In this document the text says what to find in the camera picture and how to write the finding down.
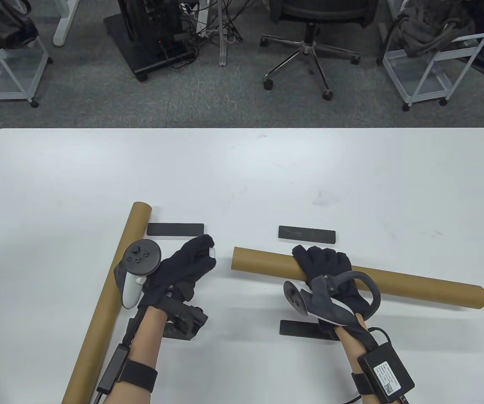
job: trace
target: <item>hand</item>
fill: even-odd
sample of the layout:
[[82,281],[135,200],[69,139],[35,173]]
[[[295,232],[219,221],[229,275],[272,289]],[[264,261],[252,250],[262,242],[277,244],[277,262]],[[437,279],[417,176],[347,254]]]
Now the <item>hand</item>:
[[[313,246],[306,251],[302,246],[296,246],[293,248],[293,256],[306,274],[308,284],[312,279],[321,275],[337,276],[352,270],[348,256],[330,248],[323,250]],[[360,296],[354,280],[342,283],[333,298],[346,304],[354,313],[360,313],[362,316],[369,311],[369,303]]]
[[196,281],[215,267],[209,256],[214,240],[208,234],[191,239],[147,277],[138,307],[154,306],[163,295],[185,302],[194,296]]

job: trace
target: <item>label sticker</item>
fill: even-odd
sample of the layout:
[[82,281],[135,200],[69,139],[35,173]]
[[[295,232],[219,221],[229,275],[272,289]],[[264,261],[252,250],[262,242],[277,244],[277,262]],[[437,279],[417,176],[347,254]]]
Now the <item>label sticker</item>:
[[375,375],[377,375],[380,384],[384,388],[384,391],[388,396],[401,389],[401,385],[396,379],[396,375],[392,372],[392,368],[388,365],[388,362],[382,362],[380,365],[373,368]]

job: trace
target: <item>office chair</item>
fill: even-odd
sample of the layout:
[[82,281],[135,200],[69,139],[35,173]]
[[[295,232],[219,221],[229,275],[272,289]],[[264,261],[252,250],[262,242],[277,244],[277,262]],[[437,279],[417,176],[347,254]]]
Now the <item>office chair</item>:
[[352,50],[336,48],[335,46],[315,43],[319,33],[319,24],[356,23],[366,27],[375,19],[378,0],[270,0],[270,19],[278,21],[298,21],[306,24],[306,34],[302,41],[292,41],[272,35],[262,35],[260,46],[268,46],[269,42],[293,45],[297,49],[284,61],[270,70],[264,77],[265,90],[271,90],[274,82],[271,76],[281,67],[293,60],[299,54],[311,56],[315,61],[326,90],[322,94],[324,100],[330,101],[334,96],[324,77],[315,50],[329,52],[335,56],[350,57],[353,65],[360,63],[360,55]]

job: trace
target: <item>cart wheel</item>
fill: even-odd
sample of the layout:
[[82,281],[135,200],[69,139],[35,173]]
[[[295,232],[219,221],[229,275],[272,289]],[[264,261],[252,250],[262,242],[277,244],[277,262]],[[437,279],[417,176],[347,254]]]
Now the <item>cart wheel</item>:
[[138,79],[139,82],[143,83],[148,79],[148,75],[146,73],[137,73],[136,79]]
[[266,79],[263,83],[265,90],[270,91],[274,87],[274,82],[271,79]]
[[334,96],[334,93],[331,92],[330,90],[326,90],[324,93],[322,93],[322,99],[330,101],[332,97]]

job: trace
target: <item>cardboard tube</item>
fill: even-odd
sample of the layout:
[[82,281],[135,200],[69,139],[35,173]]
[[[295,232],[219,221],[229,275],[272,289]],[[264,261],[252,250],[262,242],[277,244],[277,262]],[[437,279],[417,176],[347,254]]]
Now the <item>cardboard tube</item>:
[[90,403],[121,307],[113,269],[126,248],[143,238],[151,211],[152,208],[143,202],[135,202],[130,210],[61,404]]
[[[235,247],[231,269],[306,281],[304,272],[292,256],[273,252]],[[352,269],[369,275],[384,295],[469,308],[484,306],[484,289],[481,286],[364,267],[352,266]],[[358,288],[367,290],[363,283],[356,281],[356,284]]]

